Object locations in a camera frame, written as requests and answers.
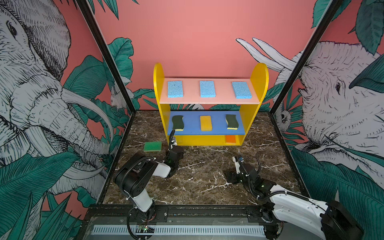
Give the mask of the bright green sponge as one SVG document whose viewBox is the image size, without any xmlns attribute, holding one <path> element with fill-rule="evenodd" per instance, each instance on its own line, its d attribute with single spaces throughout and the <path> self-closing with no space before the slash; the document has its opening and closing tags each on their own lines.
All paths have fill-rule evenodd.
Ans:
<svg viewBox="0 0 384 240">
<path fill-rule="evenodd" d="M 144 152 L 160 152 L 162 150 L 162 142 L 145 142 Z"/>
</svg>

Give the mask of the dark green sponge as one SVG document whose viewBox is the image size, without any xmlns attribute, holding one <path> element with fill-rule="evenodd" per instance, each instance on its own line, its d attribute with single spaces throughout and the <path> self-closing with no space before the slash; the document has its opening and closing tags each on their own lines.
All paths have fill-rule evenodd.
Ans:
<svg viewBox="0 0 384 240">
<path fill-rule="evenodd" d="M 185 128 L 185 124 L 184 124 L 184 120 L 183 120 L 184 116 L 182 115 L 175 115 L 172 117 L 172 130 L 175 130 L 175 131 L 183 131 L 184 128 Z"/>
<path fill-rule="evenodd" d="M 226 123 L 228 130 L 237 130 L 239 128 L 236 115 L 226 115 Z"/>
</svg>

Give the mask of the orange yellow sponge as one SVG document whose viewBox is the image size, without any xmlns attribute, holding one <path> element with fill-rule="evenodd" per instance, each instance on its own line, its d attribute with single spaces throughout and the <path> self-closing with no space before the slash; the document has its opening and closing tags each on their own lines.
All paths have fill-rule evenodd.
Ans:
<svg viewBox="0 0 384 240">
<path fill-rule="evenodd" d="M 225 136 L 226 144 L 236 144 L 237 138 L 235 135 L 226 135 Z"/>
</svg>

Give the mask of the blue sponge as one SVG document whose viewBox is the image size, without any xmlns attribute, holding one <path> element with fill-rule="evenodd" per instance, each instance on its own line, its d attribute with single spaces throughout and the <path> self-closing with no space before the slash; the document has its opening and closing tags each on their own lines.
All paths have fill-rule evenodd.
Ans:
<svg viewBox="0 0 384 240">
<path fill-rule="evenodd" d="M 236 99 L 251 99 L 252 93 L 247 82 L 232 82 Z"/>
<path fill-rule="evenodd" d="M 215 98 L 216 90 L 214 81 L 200 81 L 201 98 Z"/>
<path fill-rule="evenodd" d="M 183 82 L 168 81 L 168 98 L 182 98 L 183 96 Z"/>
</svg>

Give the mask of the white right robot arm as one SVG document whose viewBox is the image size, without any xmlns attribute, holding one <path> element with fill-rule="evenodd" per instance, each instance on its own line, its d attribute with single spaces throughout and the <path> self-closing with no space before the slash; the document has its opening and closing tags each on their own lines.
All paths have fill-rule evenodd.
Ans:
<svg viewBox="0 0 384 240">
<path fill-rule="evenodd" d="M 290 223 L 322 240 L 361 240 L 365 231 L 338 201 L 317 201 L 294 193 L 273 181 L 261 178 L 249 164 L 236 163 L 225 171 L 230 184 L 242 184 L 262 205 L 258 216 L 266 223 Z"/>
</svg>

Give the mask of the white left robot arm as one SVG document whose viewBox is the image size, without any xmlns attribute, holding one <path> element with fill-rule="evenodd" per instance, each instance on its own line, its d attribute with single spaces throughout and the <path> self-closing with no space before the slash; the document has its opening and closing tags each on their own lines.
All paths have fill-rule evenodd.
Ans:
<svg viewBox="0 0 384 240">
<path fill-rule="evenodd" d="M 147 213 L 154 205 L 146 190 L 151 177 L 171 178 L 179 169 L 184 153 L 184 148 L 175 146 L 167 151 L 165 159 L 159 162 L 155 157 L 137 152 L 119 169 L 114 183 L 136 209 Z"/>
</svg>

